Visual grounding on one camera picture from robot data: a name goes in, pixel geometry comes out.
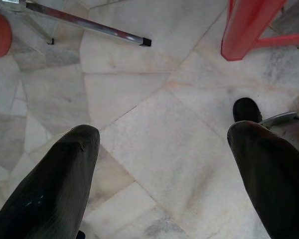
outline black rubber cap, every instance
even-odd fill
[[[143,37],[143,44],[140,46],[151,46],[151,40]]]
[[[237,100],[234,103],[233,115],[235,122],[248,120],[259,123],[263,120],[257,104],[250,98]]]
[[[47,42],[48,45],[54,45],[54,38],[52,38],[52,42]]]

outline red chair leg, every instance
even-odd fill
[[[286,1],[229,0],[229,19],[221,46],[222,56],[227,61],[243,59],[255,47],[261,34]]]

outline metal pole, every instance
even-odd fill
[[[73,16],[70,14],[67,14],[62,11],[55,10],[53,8],[49,8],[47,6],[43,6],[37,3],[33,2],[26,2],[25,7],[30,10],[28,13],[29,14],[38,14],[40,16],[52,18],[56,21],[64,22],[66,24],[70,24],[73,26],[78,26],[87,30],[92,30],[96,32],[101,32],[106,35],[110,36],[115,36],[120,39],[126,40],[128,42],[132,42],[135,44],[138,44],[140,46],[151,46],[151,40],[140,37],[140,36],[135,36],[133,34],[120,31],[108,26],[104,26],[101,24],[98,24],[93,21],[86,20],[84,18],[78,17],[78,16]]]
[[[46,33],[43,28],[38,23],[36,23],[36,21],[34,21],[29,15],[22,14],[20,18],[24,24],[35,31],[43,40],[46,41],[46,43],[50,45],[54,44],[54,39],[48,33]]]

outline shoe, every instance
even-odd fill
[[[259,123],[263,120],[257,104],[250,98],[241,98],[234,103],[234,121],[248,120]]]

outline red plastic chair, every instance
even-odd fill
[[[299,45],[299,34],[259,39],[287,0],[229,0],[221,55],[242,60],[256,47]]]

